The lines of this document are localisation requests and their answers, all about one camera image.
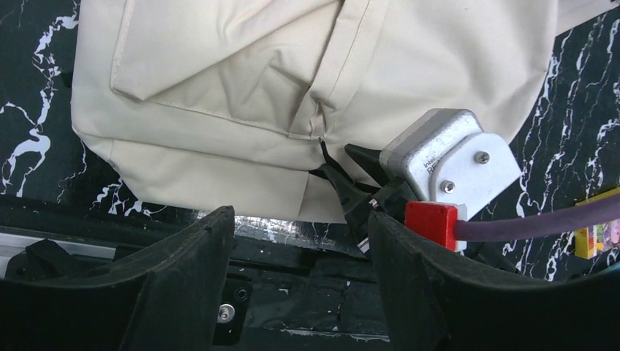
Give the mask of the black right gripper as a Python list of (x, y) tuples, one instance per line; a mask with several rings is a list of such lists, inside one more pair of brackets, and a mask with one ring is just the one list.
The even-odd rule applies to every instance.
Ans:
[(344, 147), (346, 154), (366, 171), (378, 187), (354, 180), (320, 143), (325, 163), (311, 174), (327, 180), (335, 190), (344, 218), (357, 247), (370, 251), (368, 218), (372, 211), (385, 212), (397, 222), (404, 223), (406, 204), (417, 196), (402, 178), (390, 178), (379, 162), (380, 151), (353, 144)]

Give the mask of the beige canvas backpack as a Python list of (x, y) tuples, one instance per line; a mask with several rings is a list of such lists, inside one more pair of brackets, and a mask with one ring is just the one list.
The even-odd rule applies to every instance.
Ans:
[(144, 202), (343, 222), (320, 143), (436, 108), (511, 141), (555, 39), (617, 1), (83, 1), (72, 128)]

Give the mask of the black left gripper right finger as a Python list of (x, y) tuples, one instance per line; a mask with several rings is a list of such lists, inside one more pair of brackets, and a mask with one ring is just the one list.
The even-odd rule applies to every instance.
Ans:
[(548, 282), (470, 260), (385, 213), (368, 218), (395, 350), (617, 350), (619, 272)]

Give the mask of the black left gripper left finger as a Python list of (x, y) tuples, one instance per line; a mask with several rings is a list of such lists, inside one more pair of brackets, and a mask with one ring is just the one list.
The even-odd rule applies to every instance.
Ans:
[(26, 247), (42, 279), (1, 281), (3, 350), (209, 350), (232, 251), (222, 206), (123, 259), (83, 271), (56, 242)]

